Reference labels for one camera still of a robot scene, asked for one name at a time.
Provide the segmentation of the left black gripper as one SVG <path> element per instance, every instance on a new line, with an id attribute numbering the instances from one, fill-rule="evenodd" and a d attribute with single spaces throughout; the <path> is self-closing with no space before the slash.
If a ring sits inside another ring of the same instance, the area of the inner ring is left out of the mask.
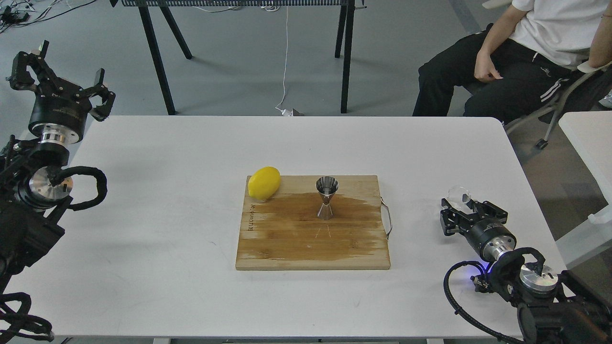
<path id="1" fill-rule="evenodd" d="M 55 72 L 44 60 L 49 42 L 43 41 L 39 50 L 18 52 L 12 63 L 11 75 L 6 78 L 17 91 L 32 91 L 35 102 L 28 130 L 41 136 L 46 129 L 60 130 L 68 144 L 79 143 L 85 135 L 86 118 L 90 113 L 98 122 L 110 115 L 116 94 L 104 84 L 105 69 L 96 72 L 95 84 L 85 89 L 85 99 L 74 100 L 59 96 L 60 85 Z M 101 104 L 93 107 L 88 98 L 99 97 Z"/>

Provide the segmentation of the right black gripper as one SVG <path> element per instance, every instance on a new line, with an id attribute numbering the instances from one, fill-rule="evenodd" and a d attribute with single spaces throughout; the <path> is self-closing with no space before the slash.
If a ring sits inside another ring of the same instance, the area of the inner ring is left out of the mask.
<path id="1" fill-rule="evenodd" d="M 496 262 L 516 248 L 516 237 L 505 228 L 508 213 L 490 201 L 469 200 L 469 211 L 455 209 L 446 198 L 441 199 L 440 222 L 446 237 L 465 232 L 465 238 L 485 262 Z"/>

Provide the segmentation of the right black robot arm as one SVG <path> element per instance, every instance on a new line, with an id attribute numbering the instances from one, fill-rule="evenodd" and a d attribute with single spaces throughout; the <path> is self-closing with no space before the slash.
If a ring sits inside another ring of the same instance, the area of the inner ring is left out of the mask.
<path id="1" fill-rule="evenodd" d="M 611 305 L 571 271 L 554 272 L 535 248 L 516 247 L 505 227 L 507 212 L 490 201 L 467 200 L 468 213 L 457 203 L 441 200 L 440 220 L 447 237 L 466 238 L 480 261 L 454 264 L 443 279 L 445 296 L 455 314 L 472 326 L 508 344 L 609 344 Z M 522 340 L 499 333 L 470 316 L 453 297 L 452 272 L 473 266 L 476 292 L 495 292 L 517 310 Z"/>

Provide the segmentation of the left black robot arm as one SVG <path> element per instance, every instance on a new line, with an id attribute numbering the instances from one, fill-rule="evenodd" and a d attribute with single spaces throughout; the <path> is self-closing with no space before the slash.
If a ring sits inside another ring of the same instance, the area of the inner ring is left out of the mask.
<path id="1" fill-rule="evenodd" d="M 103 68 L 88 88 L 58 77 L 45 61 L 48 45 L 17 53 L 8 78 L 11 88 L 35 93 L 35 102 L 28 125 L 33 139 L 12 135 L 1 148 L 2 291 L 61 239 L 65 211 L 92 208 L 108 192 L 103 171 L 68 167 L 68 146 L 82 141 L 89 115 L 99 122 L 109 117 L 116 95 L 104 85 Z"/>

